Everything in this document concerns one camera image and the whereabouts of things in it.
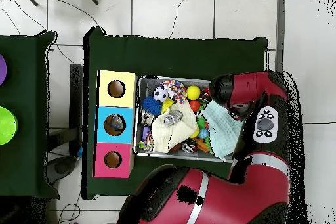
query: green bowl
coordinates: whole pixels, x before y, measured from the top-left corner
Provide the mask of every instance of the green bowl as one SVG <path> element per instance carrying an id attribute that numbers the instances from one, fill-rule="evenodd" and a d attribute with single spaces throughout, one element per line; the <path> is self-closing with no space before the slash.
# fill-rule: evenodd
<path id="1" fill-rule="evenodd" d="M 18 121 L 14 114 L 0 106 L 0 145 L 9 142 L 18 130 Z"/>

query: red robot arm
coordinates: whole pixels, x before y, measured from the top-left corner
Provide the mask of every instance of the red robot arm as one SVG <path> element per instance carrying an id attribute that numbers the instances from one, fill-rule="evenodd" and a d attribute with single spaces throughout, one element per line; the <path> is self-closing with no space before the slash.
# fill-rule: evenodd
<path id="1" fill-rule="evenodd" d="M 244 120 L 228 179 L 163 166 L 128 197 L 117 224 L 284 224 L 289 202 L 287 92 L 281 74 L 217 76 L 212 99 Z"/>

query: gray bin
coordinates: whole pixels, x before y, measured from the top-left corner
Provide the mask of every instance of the gray bin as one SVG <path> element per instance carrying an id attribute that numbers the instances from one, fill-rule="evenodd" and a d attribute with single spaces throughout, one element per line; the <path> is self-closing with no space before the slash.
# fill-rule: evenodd
<path id="1" fill-rule="evenodd" d="M 141 76 L 138 79 L 138 85 L 136 89 L 136 98 L 138 99 L 138 104 L 136 106 L 135 111 L 135 130 L 134 130 L 134 137 L 133 137 L 133 150 L 135 154 L 138 156 L 153 156 L 158 158 L 179 158 L 185 160 L 206 160 L 210 162 L 224 162 L 223 160 L 216 158 L 213 154 L 205 153 L 200 150 L 193 154 L 187 154 L 185 151 L 180 150 L 174 153 L 160 153 L 160 152 L 153 152 L 151 154 L 145 153 L 144 150 L 137 147 L 138 143 L 141 141 L 142 138 L 142 125 L 140 125 L 140 115 L 141 115 L 141 103 L 143 102 L 144 98 L 148 95 L 152 95 L 155 88 L 158 87 L 161 83 L 166 80 L 177 80 L 183 85 L 188 88 L 189 86 L 195 85 L 198 86 L 200 89 L 208 87 L 210 81 L 207 80 L 194 80 L 194 79 L 184 79 L 184 78 L 168 78 L 168 77 L 154 77 L 154 76 Z M 232 162 L 232 156 L 226 156 L 227 162 Z"/>

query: dark green table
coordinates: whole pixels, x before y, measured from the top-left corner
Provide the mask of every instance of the dark green table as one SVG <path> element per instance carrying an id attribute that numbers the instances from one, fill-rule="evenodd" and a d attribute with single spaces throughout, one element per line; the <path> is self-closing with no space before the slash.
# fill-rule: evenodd
<path id="1" fill-rule="evenodd" d="M 47 48 L 54 32 L 36 37 L 0 35 L 7 78 L 0 86 L 0 106 L 18 120 L 18 131 L 0 146 L 0 195 L 56 198 L 45 179 L 47 158 Z"/>
<path id="2" fill-rule="evenodd" d="M 84 38 L 83 197 L 120 196 L 135 192 L 140 182 L 162 164 L 201 168 L 226 177 L 231 164 L 170 158 L 135 156 L 128 179 L 92 178 L 97 70 L 134 72 L 211 80 L 218 74 L 264 70 L 267 40 L 154 39 L 137 36 L 109 37 L 100 28 L 91 28 Z"/>

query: purple plate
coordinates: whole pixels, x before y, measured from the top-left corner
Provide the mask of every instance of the purple plate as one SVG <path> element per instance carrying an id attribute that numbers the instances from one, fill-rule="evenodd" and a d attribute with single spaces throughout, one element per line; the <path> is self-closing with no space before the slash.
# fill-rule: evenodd
<path id="1" fill-rule="evenodd" d="M 4 82 L 7 74 L 5 59 L 0 55 L 0 85 Z"/>

